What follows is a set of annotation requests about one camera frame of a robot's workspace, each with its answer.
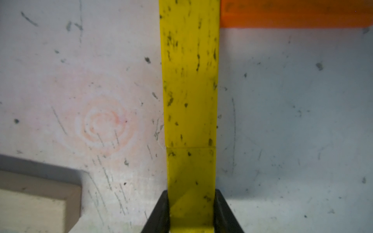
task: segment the light wood block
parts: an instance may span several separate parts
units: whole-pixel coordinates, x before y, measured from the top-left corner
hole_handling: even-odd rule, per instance
[[[0,171],[0,230],[67,233],[80,204],[78,185]]]

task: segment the yellow tape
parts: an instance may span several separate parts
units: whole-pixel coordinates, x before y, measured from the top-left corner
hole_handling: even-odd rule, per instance
[[[213,232],[218,0],[159,0],[171,232]]]

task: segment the white surface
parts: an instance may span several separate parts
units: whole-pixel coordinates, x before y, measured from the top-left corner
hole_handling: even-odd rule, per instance
[[[0,154],[85,171],[73,233],[139,232],[166,188],[158,20],[157,1],[0,1]],[[373,32],[220,36],[216,186],[244,230],[372,232]]]

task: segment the orange block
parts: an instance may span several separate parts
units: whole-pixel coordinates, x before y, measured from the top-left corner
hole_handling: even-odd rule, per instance
[[[363,28],[373,0],[221,0],[222,28]]]

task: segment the stain on surface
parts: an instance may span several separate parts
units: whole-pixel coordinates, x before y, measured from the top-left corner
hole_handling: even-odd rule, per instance
[[[69,21],[68,23],[67,23],[67,25],[66,25],[66,31],[71,31],[71,24],[72,24],[72,22],[71,21]]]
[[[370,27],[363,28],[363,35],[367,34],[370,31]]]
[[[38,27],[39,25],[37,23],[35,23],[34,21],[32,21],[29,17],[27,17],[22,11],[21,11],[21,15],[23,18],[25,18],[29,23],[31,23],[32,25],[34,25],[35,27]]]
[[[321,62],[316,63],[316,67],[319,69],[319,71],[322,71],[324,69],[324,66]]]

